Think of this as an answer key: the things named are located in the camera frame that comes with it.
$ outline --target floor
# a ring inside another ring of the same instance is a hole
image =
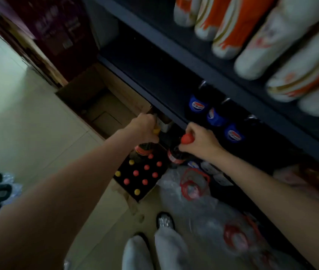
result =
[[[0,39],[0,171],[15,174],[24,191],[103,143],[54,91]],[[124,245],[138,231],[144,231],[154,251],[155,216],[161,210],[158,188],[140,204],[127,203],[112,181],[68,252],[70,269],[120,269]],[[225,254],[210,258],[177,227],[190,249],[201,254],[194,266],[243,269],[241,262]]]

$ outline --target open box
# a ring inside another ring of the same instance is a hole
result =
[[[107,139],[126,127],[151,104],[100,63],[88,68],[57,92],[89,126]]]

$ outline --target white pants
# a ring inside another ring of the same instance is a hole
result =
[[[160,227],[154,243],[162,270],[189,270],[188,248],[180,234],[168,227]],[[146,243],[141,236],[128,240],[122,258],[122,270],[153,270]]]

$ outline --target person's right arm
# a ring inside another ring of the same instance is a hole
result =
[[[180,145],[180,150],[212,163],[231,177],[319,270],[319,201],[230,154],[220,146],[211,131],[191,122],[186,133],[192,133],[195,141]]]

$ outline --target forearm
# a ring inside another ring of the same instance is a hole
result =
[[[0,263],[10,269],[61,263],[113,174],[137,145],[124,129],[0,211]]]
[[[319,201],[222,150],[209,162],[229,175],[287,239],[319,269]]]

